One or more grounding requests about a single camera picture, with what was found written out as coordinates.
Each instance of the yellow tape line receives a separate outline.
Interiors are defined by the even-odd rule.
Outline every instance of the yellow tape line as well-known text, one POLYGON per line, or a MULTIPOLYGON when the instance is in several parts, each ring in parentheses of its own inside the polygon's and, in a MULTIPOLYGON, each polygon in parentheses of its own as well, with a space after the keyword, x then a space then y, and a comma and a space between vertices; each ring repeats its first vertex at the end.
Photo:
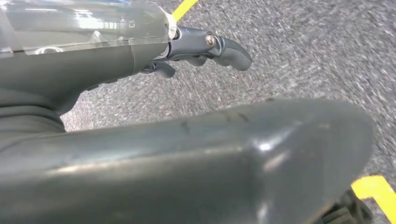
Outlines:
POLYGON ((195 4, 198 0, 184 0, 179 7, 173 12, 172 16, 175 18, 176 22, 179 21, 184 14, 195 4))
POLYGON ((392 224, 396 224, 396 194, 383 176, 365 176, 352 184, 360 199, 374 198, 392 224))

